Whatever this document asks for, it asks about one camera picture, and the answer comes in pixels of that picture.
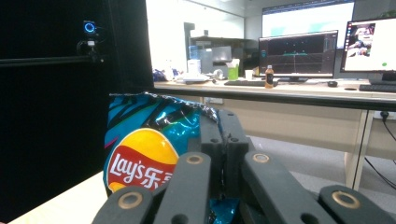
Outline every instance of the power outlet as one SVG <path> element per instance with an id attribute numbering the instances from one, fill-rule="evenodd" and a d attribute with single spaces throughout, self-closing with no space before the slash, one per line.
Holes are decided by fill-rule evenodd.
<path id="1" fill-rule="evenodd" d="M 382 119 L 381 112 L 382 111 L 375 111 L 374 112 L 374 118 L 375 119 Z M 387 117 L 387 119 L 396 119 L 396 112 L 388 112 L 388 113 L 389 113 L 389 116 Z"/>
<path id="2" fill-rule="evenodd" d="M 221 98 L 204 97 L 204 101 L 209 104 L 216 104 L 216 105 L 224 104 L 223 99 Z"/>

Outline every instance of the black backdrop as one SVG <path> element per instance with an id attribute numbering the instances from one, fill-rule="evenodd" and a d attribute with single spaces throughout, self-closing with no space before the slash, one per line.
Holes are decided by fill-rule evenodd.
<path id="1" fill-rule="evenodd" d="M 102 170 L 107 96 L 150 88 L 152 76 L 144 0 L 0 8 L 0 221 L 9 222 Z M 106 30 L 103 63 L 77 57 L 84 20 Z"/>

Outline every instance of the brown bottle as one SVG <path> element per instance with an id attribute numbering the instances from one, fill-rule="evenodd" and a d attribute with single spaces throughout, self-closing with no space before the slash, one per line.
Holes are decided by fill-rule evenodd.
<path id="1" fill-rule="evenodd" d="M 268 65 L 267 70 L 265 70 L 265 88 L 272 89 L 274 87 L 274 70 L 272 65 Z"/>

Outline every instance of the green container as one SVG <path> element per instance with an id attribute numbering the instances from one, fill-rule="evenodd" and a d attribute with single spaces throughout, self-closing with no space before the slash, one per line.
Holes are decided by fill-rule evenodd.
<path id="1" fill-rule="evenodd" d="M 236 66 L 234 68 L 228 68 L 228 80 L 237 80 L 238 71 L 239 71 L 239 66 Z"/>

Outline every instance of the keyboard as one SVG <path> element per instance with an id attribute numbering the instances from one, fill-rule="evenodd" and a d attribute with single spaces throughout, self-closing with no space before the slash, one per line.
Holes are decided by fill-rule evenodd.
<path id="1" fill-rule="evenodd" d="M 382 91 L 382 92 L 395 92 L 396 93 L 396 86 L 361 84 L 359 86 L 359 91 Z"/>
<path id="2" fill-rule="evenodd" d="M 227 81 L 224 86 L 251 86 L 251 87 L 265 87 L 265 81 L 246 81 L 246 80 L 235 80 Z M 277 86 L 277 81 L 274 81 L 274 87 Z"/>

